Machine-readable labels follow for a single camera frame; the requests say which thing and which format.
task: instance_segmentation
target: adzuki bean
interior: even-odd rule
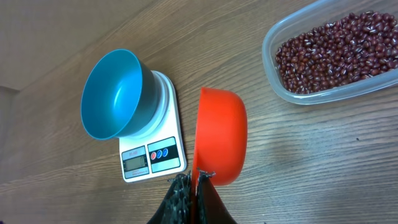
[[[285,88],[315,93],[398,68],[398,25],[388,13],[350,13],[302,33],[277,49]]]

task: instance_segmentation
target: scale button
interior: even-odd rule
[[[158,150],[157,153],[156,153],[156,158],[159,159],[160,157],[162,157],[162,151]]]
[[[163,157],[166,157],[168,153],[169,150],[167,148],[163,149]]]
[[[156,152],[153,152],[153,153],[150,155],[150,159],[154,160],[155,158],[156,158]]]

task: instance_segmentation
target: wooden table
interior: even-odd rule
[[[21,91],[0,149],[0,220],[146,223],[154,214],[171,175],[125,183],[118,140],[95,141],[80,121],[90,70],[126,48],[174,82],[188,167],[200,87],[243,99],[244,169],[217,188],[238,223],[398,223],[398,88],[299,106],[279,98],[264,74],[267,31],[311,2],[154,1]]]

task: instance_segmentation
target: clear plastic container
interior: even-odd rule
[[[268,31],[262,43],[262,62],[274,91],[284,100],[291,103],[312,105],[359,96],[398,83],[398,69],[349,85],[306,95],[291,93],[281,83],[275,62],[275,53],[283,42],[303,32],[308,32],[314,27],[322,26],[326,22],[337,21],[348,16],[350,12],[360,14],[368,10],[381,13],[388,12],[398,17],[398,1],[320,0],[275,24]]]

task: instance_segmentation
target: digital kitchen scale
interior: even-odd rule
[[[173,174],[187,167],[174,86],[164,74],[152,73],[159,90],[159,103],[152,119],[138,132],[119,138],[126,182]]]

